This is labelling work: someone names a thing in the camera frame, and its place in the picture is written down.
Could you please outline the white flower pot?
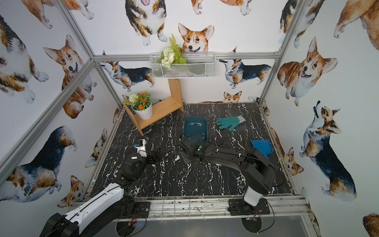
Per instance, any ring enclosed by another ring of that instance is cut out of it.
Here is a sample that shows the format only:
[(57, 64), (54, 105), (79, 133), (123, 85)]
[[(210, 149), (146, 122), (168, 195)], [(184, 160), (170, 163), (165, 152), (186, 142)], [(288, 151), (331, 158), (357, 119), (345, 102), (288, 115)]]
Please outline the white flower pot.
[(137, 104), (132, 104), (132, 109), (135, 114), (142, 120), (149, 120), (153, 116), (153, 106), (151, 102), (147, 103), (147, 108), (140, 110)]

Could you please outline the green work glove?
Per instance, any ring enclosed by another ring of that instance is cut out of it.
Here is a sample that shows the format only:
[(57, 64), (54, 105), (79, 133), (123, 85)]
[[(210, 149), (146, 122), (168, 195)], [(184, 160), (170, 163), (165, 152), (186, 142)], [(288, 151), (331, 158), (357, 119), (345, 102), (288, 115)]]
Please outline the green work glove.
[(219, 129), (228, 129), (233, 131), (239, 124), (245, 122), (246, 119), (239, 115), (237, 117), (218, 118), (216, 125)]

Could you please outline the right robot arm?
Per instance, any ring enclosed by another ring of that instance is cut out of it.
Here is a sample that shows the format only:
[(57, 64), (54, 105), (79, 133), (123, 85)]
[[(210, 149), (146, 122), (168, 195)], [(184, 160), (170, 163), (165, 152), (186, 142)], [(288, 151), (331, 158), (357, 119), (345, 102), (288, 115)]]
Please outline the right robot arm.
[(260, 199), (270, 192), (276, 170), (278, 169), (258, 149), (230, 150), (212, 145), (204, 140), (193, 140), (183, 136), (178, 146), (180, 156), (187, 163), (217, 164), (239, 171), (245, 178), (248, 188), (243, 196), (246, 204), (256, 207)]

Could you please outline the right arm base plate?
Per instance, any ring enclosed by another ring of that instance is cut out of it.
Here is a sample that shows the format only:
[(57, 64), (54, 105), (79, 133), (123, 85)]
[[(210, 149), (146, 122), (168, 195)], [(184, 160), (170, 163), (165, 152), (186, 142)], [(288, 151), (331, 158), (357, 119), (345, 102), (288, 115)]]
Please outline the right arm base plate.
[(228, 204), (228, 212), (232, 216), (270, 214), (270, 207), (268, 206), (267, 200), (264, 198), (261, 198), (256, 206), (248, 204), (242, 198), (229, 199)]

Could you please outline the teal plastic storage box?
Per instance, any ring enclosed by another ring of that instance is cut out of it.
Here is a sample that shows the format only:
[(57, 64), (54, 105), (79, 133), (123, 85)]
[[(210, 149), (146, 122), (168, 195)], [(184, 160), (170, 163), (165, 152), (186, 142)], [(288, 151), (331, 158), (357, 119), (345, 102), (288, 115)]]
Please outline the teal plastic storage box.
[(183, 135), (193, 142), (208, 141), (208, 122), (205, 117), (187, 117), (184, 121)]

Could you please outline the green fern white flowers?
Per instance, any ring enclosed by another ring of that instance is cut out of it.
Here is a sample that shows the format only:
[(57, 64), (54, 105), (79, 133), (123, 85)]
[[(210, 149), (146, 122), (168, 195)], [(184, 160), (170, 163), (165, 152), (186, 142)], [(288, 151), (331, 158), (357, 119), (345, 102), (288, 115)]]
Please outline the green fern white flowers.
[(158, 65), (162, 69), (169, 70), (186, 70), (187, 62), (184, 56), (182, 55), (181, 48), (177, 44), (177, 41), (172, 34), (169, 38), (170, 46), (166, 47), (160, 55), (160, 59), (158, 60)]

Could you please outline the blue plastic dustpan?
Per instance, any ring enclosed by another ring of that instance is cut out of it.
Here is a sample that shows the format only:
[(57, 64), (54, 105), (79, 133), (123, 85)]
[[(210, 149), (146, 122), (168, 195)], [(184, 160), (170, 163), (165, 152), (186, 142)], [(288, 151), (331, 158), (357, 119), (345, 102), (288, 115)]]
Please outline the blue plastic dustpan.
[(251, 140), (252, 146), (258, 149), (268, 160), (273, 153), (273, 148), (269, 140)]

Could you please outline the wooden shelf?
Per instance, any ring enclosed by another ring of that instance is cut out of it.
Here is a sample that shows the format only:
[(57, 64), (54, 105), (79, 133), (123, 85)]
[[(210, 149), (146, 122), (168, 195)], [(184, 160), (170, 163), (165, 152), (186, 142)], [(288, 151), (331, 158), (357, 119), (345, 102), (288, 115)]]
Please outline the wooden shelf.
[(179, 79), (169, 79), (168, 80), (171, 96), (165, 100), (151, 105), (152, 116), (148, 120), (141, 119), (137, 114), (133, 114), (128, 106), (123, 102), (123, 106), (130, 118), (132, 119), (134, 125), (138, 129), (139, 133), (144, 136), (142, 129), (150, 126), (151, 124), (157, 122), (158, 120), (164, 118), (165, 116), (173, 113), (176, 110), (181, 110), (184, 112), (181, 83)]

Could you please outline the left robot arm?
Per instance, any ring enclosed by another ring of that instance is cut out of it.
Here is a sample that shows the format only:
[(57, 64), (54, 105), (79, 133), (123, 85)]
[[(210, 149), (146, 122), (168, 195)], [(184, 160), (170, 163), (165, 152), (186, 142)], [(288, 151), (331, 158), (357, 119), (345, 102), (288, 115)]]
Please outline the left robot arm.
[(138, 181), (148, 165), (159, 162), (160, 149), (150, 153), (130, 153), (117, 177), (104, 190), (64, 215), (52, 215), (43, 227), (41, 237), (92, 237), (115, 219), (135, 218), (134, 198), (128, 187)]

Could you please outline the orange flower plant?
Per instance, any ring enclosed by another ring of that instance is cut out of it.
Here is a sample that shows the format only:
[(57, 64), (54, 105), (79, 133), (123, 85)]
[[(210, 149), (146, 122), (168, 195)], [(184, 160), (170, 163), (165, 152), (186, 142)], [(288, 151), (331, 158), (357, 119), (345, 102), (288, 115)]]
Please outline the orange flower plant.
[(123, 102), (136, 111), (145, 111), (152, 105), (151, 95), (147, 91), (124, 96)]

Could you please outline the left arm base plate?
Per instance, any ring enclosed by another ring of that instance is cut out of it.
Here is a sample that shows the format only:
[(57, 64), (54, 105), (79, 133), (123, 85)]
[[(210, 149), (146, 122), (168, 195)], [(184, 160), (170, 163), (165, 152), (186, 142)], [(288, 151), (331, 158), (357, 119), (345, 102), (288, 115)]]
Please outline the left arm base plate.
[(137, 217), (148, 218), (150, 208), (151, 208), (151, 203), (148, 201), (130, 202), (122, 206), (121, 213), (117, 217), (117, 219), (137, 218)]

